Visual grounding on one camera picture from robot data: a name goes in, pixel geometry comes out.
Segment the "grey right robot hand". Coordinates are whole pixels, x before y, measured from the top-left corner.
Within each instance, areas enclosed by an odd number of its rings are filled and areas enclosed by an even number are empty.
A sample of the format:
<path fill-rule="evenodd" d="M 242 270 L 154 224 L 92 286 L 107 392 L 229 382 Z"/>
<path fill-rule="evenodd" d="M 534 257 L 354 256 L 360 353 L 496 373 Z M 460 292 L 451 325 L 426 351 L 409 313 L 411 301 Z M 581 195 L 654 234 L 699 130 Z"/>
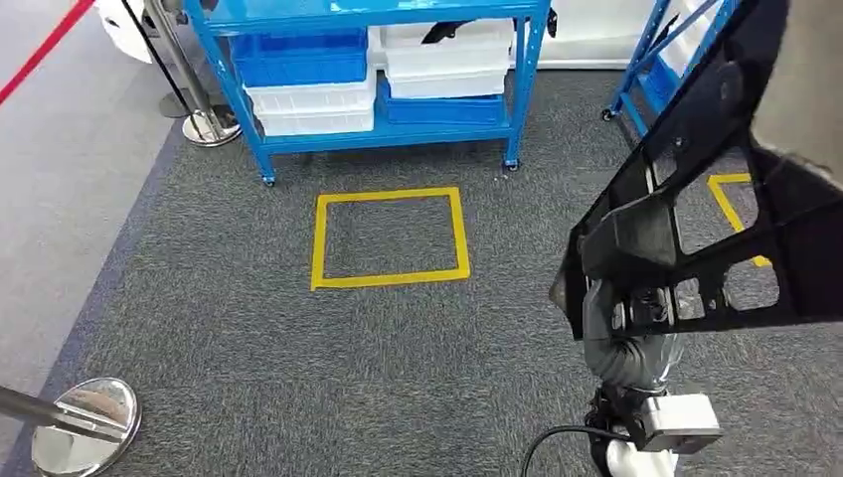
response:
<path fill-rule="evenodd" d="M 611 334 L 614 290 L 596 281 L 583 303 L 584 354 L 590 371 L 604 383 L 660 393 L 680 362 L 684 340 L 677 334 L 616 338 Z"/>

